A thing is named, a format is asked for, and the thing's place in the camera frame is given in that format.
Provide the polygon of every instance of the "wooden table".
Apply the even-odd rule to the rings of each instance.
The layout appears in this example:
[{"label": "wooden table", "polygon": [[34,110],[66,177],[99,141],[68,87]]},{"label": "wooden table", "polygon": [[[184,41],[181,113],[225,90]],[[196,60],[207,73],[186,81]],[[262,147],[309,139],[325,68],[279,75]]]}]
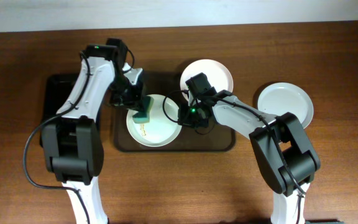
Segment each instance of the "wooden table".
[{"label": "wooden table", "polygon": [[[0,223],[74,223],[66,192],[31,186],[22,151],[42,115],[45,81],[77,72],[78,51],[108,37],[125,40],[136,67],[181,72],[211,58],[232,73],[234,93],[252,104],[270,82],[300,86],[314,103],[306,132],[321,159],[308,191],[307,220],[358,223],[358,22],[257,24],[158,29],[103,29],[0,34]],[[237,135],[226,153],[125,154],[110,139],[103,108],[105,159],[99,178],[104,211],[120,223],[230,223],[269,218],[272,191],[250,142]],[[29,169],[46,171],[37,139]]]}]

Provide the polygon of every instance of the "green sponge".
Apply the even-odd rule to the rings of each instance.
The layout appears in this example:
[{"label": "green sponge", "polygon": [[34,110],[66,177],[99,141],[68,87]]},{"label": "green sponge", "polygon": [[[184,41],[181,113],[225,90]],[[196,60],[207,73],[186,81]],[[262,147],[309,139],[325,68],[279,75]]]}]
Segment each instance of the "green sponge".
[{"label": "green sponge", "polygon": [[135,124],[144,124],[150,121],[150,110],[152,109],[154,99],[151,96],[145,96],[142,100],[145,111],[137,112],[132,116]]}]

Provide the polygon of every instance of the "white bowl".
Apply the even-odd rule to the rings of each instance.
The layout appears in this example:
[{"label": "white bowl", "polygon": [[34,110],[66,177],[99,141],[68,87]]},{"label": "white bowl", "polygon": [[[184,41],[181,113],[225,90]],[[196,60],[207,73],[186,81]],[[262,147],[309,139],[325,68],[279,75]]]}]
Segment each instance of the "white bowl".
[{"label": "white bowl", "polygon": [[[154,99],[150,110],[150,121],[145,124],[135,124],[132,116],[137,112],[129,110],[127,128],[129,134],[139,143],[149,147],[160,147],[172,142],[180,133],[181,126],[170,121],[162,111],[165,96],[149,95]],[[171,119],[178,119],[178,105],[171,99],[165,101],[165,111]]]},{"label": "white bowl", "polygon": [[202,59],[189,64],[180,77],[180,89],[188,90],[186,81],[201,72],[206,75],[209,84],[215,87],[217,92],[221,90],[233,92],[233,77],[229,70],[223,64],[210,59]]}]

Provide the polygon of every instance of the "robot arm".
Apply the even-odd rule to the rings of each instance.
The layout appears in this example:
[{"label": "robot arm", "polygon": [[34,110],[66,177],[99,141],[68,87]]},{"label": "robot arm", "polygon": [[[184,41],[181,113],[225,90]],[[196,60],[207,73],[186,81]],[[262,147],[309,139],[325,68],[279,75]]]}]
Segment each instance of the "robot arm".
[{"label": "robot arm", "polygon": [[[178,123],[192,128],[205,127],[208,119],[215,118],[219,124],[250,139],[260,173],[274,191],[271,222],[304,223],[305,201],[298,195],[307,191],[314,173],[320,168],[320,161],[298,118],[291,113],[282,116],[263,113],[240,102],[228,91],[216,93],[203,73],[190,78],[186,84],[190,99],[199,101],[195,106],[190,101],[190,107],[197,113],[186,117],[183,111],[189,108],[181,108]],[[291,147],[282,155],[272,134],[277,141],[291,142]]]},{"label": "robot arm", "polygon": [[[67,111],[77,99],[79,103],[44,127],[42,142],[48,171],[55,173],[64,187],[79,190],[90,223],[107,223],[98,185],[104,152],[96,117],[108,89],[112,90],[110,103],[120,108],[143,111],[147,96],[144,96],[143,69],[124,64],[127,47],[121,40],[89,45],[83,53],[86,58],[81,62],[78,79],[57,114]],[[77,195],[71,190],[67,192],[77,223],[88,223]]]}]

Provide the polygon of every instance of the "brown tray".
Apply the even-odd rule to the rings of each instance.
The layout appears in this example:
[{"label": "brown tray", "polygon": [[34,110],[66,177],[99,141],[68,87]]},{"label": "brown tray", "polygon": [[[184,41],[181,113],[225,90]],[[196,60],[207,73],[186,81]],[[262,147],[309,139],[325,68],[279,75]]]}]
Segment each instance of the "brown tray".
[{"label": "brown tray", "polygon": [[[173,90],[179,90],[180,74],[145,72],[146,94],[167,95]],[[186,102],[180,93],[172,96],[179,104]],[[129,134],[126,125],[127,110],[115,110],[113,113],[113,144],[122,152],[225,152],[230,150],[236,143],[234,130],[222,125],[214,125],[211,119],[209,128],[198,129],[200,133],[207,133],[214,125],[209,134],[200,135],[194,129],[182,127],[178,137],[171,143],[161,147],[148,147],[138,143]]]}]

